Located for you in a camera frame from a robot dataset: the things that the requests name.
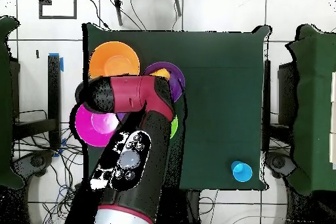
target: black wire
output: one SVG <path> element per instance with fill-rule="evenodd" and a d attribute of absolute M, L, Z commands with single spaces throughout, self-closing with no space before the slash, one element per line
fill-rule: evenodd
<path fill-rule="evenodd" d="M 211 203 L 212 203 L 212 206 L 211 206 L 211 209 L 209 210 L 209 211 L 207 211 L 207 212 L 204 212 L 204 213 L 200 213 L 199 215 L 205 215 L 206 213 L 209 213 L 209 212 L 211 212 L 212 210 L 213 210 L 213 208 L 215 207 L 215 203 L 213 202 L 213 200 L 210 198 L 210 197 L 201 197 L 200 199 L 199 199 L 199 201 L 201 201 L 201 199 L 203 199 L 203 198 L 208 198 L 208 199 L 210 199 L 210 201 L 211 201 Z"/>
<path fill-rule="evenodd" d="M 105 23 L 105 22 L 99 17 L 99 14 L 98 14 L 98 8 L 97 8 L 96 3 L 95 3 L 93 0 L 90 0 L 90 1 L 93 3 L 94 7 L 96 8 L 96 14 L 97 14 L 98 19 L 103 23 L 103 25 L 105 26 L 105 28 L 108 28 L 108 29 L 111 31 L 111 29 L 108 27 L 107 23 Z"/>
<path fill-rule="evenodd" d="M 174 25 L 173 25 L 173 27 L 171 28 L 171 30 L 172 30 L 172 31 L 174 30 L 175 24 L 176 24 L 176 22 L 177 22 L 177 12 L 176 12 L 175 5 L 176 5 L 176 3 L 174 3 L 174 11 L 175 11 L 175 22 L 174 22 Z"/>
<path fill-rule="evenodd" d="M 113 4 L 113 2 L 112 2 L 112 0 L 110 0 L 110 2 L 111 2 L 111 4 L 116 8 L 116 5 L 115 4 Z M 121 10 L 121 7 L 119 8 L 120 9 L 120 11 L 124 14 L 124 15 L 126 15 L 129 19 L 131 19 L 131 21 L 140 29 L 140 31 L 143 31 L 139 26 L 138 26 L 138 24 L 137 23 L 135 23 L 135 21 L 131 18 L 131 17 L 129 17 L 126 13 L 124 13 L 122 10 Z"/>
<path fill-rule="evenodd" d="M 290 154 L 288 152 L 288 150 L 285 150 L 284 147 L 282 145 L 280 145 L 278 142 L 276 142 L 273 138 L 270 138 L 270 140 L 272 140 L 273 142 L 275 142 L 277 145 L 279 145 L 280 148 L 283 148 L 284 151 L 286 151 L 288 154 Z"/>
<path fill-rule="evenodd" d="M 52 224 L 54 224 L 53 214 L 54 214 L 54 209 L 56 208 L 56 205 L 54 205 L 51 209 L 48 209 L 48 207 L 47 207 L 47 205 L 45 203 L 42 203 L 42 206 L 47 211 L 47 214 L 45 215 L 45 218 L 44 218 L 42 224 L 47 224 L 47 223 L 50 224 L 49 223 L 50 221 L 51 221 Z"/>
<path fill-rule="evenodd" d="M 137 16 L 137 14 L 136 14 L 136 12 L 135 12 L 135 10 L 133 8 L 132 0 L 130 0 L 130 1 L 131 1 L 131 6 L 132 6 L 132 9 L 133 9 L 133 12 L 134 12 L 135 16 L 138 18 L 138 20 L 140 21 L 140 23 L 144 26 L 144 24 L 142 23 L 142 21 L 140 20 L 140 18 Z"/>
<path fill-rule="evenodd" d="M 54 169 L 54 166 L 50 165 L 50 167 L 52 167 L 52 170 L 54 170 L 54 172 L 55 172 L 55 174 L 56 174 L 56 182 L 57 182 L 57 184 L 58 184 L 60 187 L 62 187 L 62 185 L 61 185 L 60 182 L 58 181 L 58 175 L 57 175 L 56 170 Z"/>

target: white floor tile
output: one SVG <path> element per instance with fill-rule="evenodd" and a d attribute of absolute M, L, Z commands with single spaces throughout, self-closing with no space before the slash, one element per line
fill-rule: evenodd
<path fill-rule="evenodd" d="M 211 218 L 213 216 L 214 209 L 210 204 L 200 204 L 199 205 L 199 218 L 201 219 L 201 224 L 210 224 Z"/>
<path fill-rule="evenodd" d="M 216 204 L 211 224 L 260 224 L 260 204 Z"/>
<path fill-rule="evenodd" d="M 184 31 L 251 32 L 264 15 L 265 0 L 184 0 Z"/>
<path fill-rule="evenodd" d="M 13 58 L 18 58 L 18 49 L 16 46 L 16 41 L 7 41 L 7 45 L 9 47 L 9 51 Z"/>
<path fill-rule="evenodd" d="M 216 203 L 260 203 L 258 190 L 220 190 Z"/>
<path fill-rule="evenodd" d="M 4 15 L 16 18 L 16 0 L 0 0 L 0 17 Z M 16 30 L 9 34 L 9 39 L 16 39 Z"/>
<path fill-rule="evenodd" d="M 48 55 L 59 53 L 61 72 L 61 122 L 68 122 L 75 102 L 75 89 L 83 81 L 81 41 L 19 41 L 20 111 L 48 110 Z"/>
<path fill-rule="evenodd" d="M 283 179 L 276 179 L 272 176 L 271 171 L 265 167 L 264 180 L 269 188 L 262 191 L 262 202 L 271 204 L 286 204 L 287 189 Z"/>
<path fill-rule="evenodd" d="M 121 0 L 121 13 L 123 25 L 119 26 L 116 8 L 110 0 L 100 0 L 100 17 L 111 30 L 139 30 L 139 28 L 125 15 L 131 17 L 138 26 L 144 30 L 172 30 L 175 22 L 175 0 L 132 0 L 133 8 L 144 26 L 135 16 L 130 0 Z M 174 31 L 181 30 L 181 17 L 177 17 Z"/>
<path fill-rule="evenodd" d="M 285 44 L 268 44 L 268 59 L 270 60 L 270 111 L 276 114 L 279 113 L 279 65 L 287 64 L 293 60 Z M 271 114 L 271 123 L 278 123 L 278 115 Z"/>
<path fill-rule="evenodd" d="M 286 205 L 262 205 L 261 224 L 285 224 L 287 206 Z"/>
<path fill-rule="evenodd" d="M 45 204 L 51 210 L 55 204 Z M 48 211 L 43 207 L 42 203 L 28 203 L 28 210 L 31 224 L 43 224 L 44 220 L 48 220 Z"/>
<path fill-rule="evenodd" d="M 47 12 L 64 16 L 73 0 L 63 0 L 64 6 L 59 4 L 61 0 L 52 1 L 55 3 L 47 6 Z M 99 8 L 98 0 L 93 1 Z M 83 39 L 82 23 L 99 22 L 95 6 L 89 0 L 77 0 L 77 19 L 39 19 L 39 0 L 18 0 L 18 20 L 19 39 Z"/>
<path fill-rule="evenodd" d="M 217 190 L 204 189 L 203 191 L 201 191 L 201 194 L 199 195 L 199 202 L 200 203 L 211 203 L 211 200 L 214 202 L 215 201 L 216 192 L 217 192 Z"/>
<path fill-rule="evenodd" d="M 266 23 L 273 29 L 270 40 L 293 41 L 301 24 L 330 32 L 336 27 L 335 7 L 335 0 L 267 0 Z"/>

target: blue tape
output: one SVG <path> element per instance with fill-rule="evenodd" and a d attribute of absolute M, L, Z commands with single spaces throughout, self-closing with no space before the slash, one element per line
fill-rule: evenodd
<path fill-rule="evenodd" d="M 63 138 L 63 139 L 62 139 L 61 145 L 62 145 L 62 146 L 66 146 L 66 138 Z M 63 153 L 63 149 L 62 149 L 62 148 L 58 149 L 58 152 L 59 152 L 60 154 L 62 154 L 62 153 Z M 60 156 L 60 155 L 59 155 L 58 153 L 54 155 L 55 158 L 57 158 L 57 157 L 59 157 L 59 156 Z"/>
<path fill-rule="evenodd" d="M 60 58 L 60 71 L 61 71 L 61 72 L 64 71 L 64 67 L 63 67 L 63 57 Z"/>

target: floor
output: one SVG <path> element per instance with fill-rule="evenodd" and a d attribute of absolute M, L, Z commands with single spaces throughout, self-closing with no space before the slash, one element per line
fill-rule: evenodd
<path fill-rule="evenodd" d="M 82 79 L 83 51 L 81 24 L 101 20 L 112 30 L 137 30 L 124 14 L 123 26 L 117 22 L 114 6 L 109 0 L 77 0 L 77 19 L 39 19 L 39 0 L 0 0 L 0 16 L 9 15 L 20 21 L 17 30 L 9 35 L 8 45 L 21 63 L 20 111 L 47 110 L 47 55 L 59 53 L 64 58 L 62 86 L 62 129 L 68 127 L 69 115 L 75 104 L 74 91 Z M 147 30 L 171 30 L 175 22 L 174 0 L 132 0 L 133 7 Z M 272 27 L 268 58 L 271 60 L 271 111 L 278 113 L 278 79 L 280 64 L 292 61 L 285 44 L 293 41 L 301 24 L 314 24 L 322 31 L 336 28 L 335 0 L 184 0 L 183 25 L 178 18 L 174 30 L 218 32 L 251 32 L 259 25 Z M 123 11 L 139 26 L 129 0 L 123 0 Z M 52 0 L 43 6 L 43 15 L 71 16 L 74 0 Z M 21 120 L 38 120 L 43 114 L 23 114 Z M 277 122 L 277 115 L 271 120 Z M 75 139 L 72 144 L 79 145 Z M 17 153 L 24 154 L 21 145 Z M 82 157 L 76 157 L 80 164 Z M 64 165 L 55 157 L 52 165 L 60 182 L 64 179 Z M 82 166 L 72 167 L 74 183 L 80 182 Z M 287 197 L 282 180 L 273 178 L 265 169 L 266 191 L 204 190 L 201 194 L 202 224 L 284 224 Z M 42 224 L 47 212 L 43 203 L 52 206 L 59 194 L 56 175 L 48 169 L 46 175 L 34 177 L 30 187 L 29 205 L 32 224 Z"/>

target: purple bowl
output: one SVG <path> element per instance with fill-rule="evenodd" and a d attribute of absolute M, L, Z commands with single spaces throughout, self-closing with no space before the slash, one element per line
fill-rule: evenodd
<path fill-rule="evenodd" d="M 84 105 L 78 108 L 75 117 L 75 128 L 79 137 L 91 146 L 106 146 L 118 123 L 115 114 L 94 114 L 85 109 Z"/>
<path fill-rule="evenodd" d="M 182 95 L 184 88 L 186 87 L 183 73 L 177 66 L 171 64 L 170 62 L 155 62 L 154 64 L 151 64 L 149 67 L 147 67 L 147 69 L 145 69 L 144 75 L 150 75 L 153 72 L 156 72 L 162 68 L 165 68 L 171 75 L 169 79 L 171 96 L 174 102 L 177 102 L 177 100 Z"/>

